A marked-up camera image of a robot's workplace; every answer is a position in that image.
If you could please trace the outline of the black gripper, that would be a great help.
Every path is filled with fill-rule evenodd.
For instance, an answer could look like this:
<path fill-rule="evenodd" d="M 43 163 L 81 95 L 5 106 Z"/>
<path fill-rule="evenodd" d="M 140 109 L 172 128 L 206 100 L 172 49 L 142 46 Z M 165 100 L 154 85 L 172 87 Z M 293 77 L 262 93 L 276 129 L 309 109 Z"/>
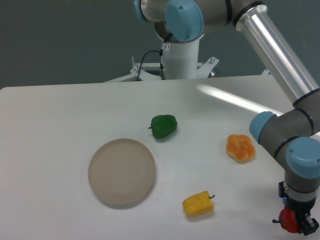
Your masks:
<path fill-rule="evenodd" d="M 297 192 L 285 181 L 278 183 L 278 195 L 286 208 L 294 210 L 299 215 L 300 231 L 305 235 L 316 232 L 316 219 L 311 218 L 311 210 L 315 205 L 318 189 L 312 192 Z"/>

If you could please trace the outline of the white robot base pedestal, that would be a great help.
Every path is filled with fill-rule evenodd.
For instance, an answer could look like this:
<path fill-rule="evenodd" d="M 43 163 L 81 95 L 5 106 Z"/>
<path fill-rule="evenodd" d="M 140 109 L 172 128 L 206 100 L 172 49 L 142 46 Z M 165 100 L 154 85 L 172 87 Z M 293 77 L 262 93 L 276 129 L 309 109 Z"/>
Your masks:
<path fill-rule="evenodd" d="M 129 74 L 107 80 L 107 83 L 155 82 L 161 80 L 206 79 L 234 76 L 215 56 L 199 60 L 200 38 L 188 43 L 162 40 L 159 50 L 149 50 L 140 62 L 131 58 Z"/>

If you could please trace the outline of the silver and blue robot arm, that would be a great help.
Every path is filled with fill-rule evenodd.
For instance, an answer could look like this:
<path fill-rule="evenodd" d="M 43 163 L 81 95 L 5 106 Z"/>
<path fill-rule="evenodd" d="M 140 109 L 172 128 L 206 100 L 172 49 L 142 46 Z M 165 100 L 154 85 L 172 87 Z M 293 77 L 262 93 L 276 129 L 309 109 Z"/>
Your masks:
<path fill-rule="evenodd" d="M 135 0 L 141 23 L 153 22 L 162 39 L 160 77 L 205 78 L 198 67 L 197 44 L 206 33 L 232 24 L 242 32 L 292 103 L 293 110 L 277 116 L 259 113 L 249 131 L 284 169 L 278 193 L 284 208 L 276 222 L 290 233 L 309 235 L 319 228 L 311 217 L 320 190 L 320 88 L 267 14 L 260 0 Z"/>

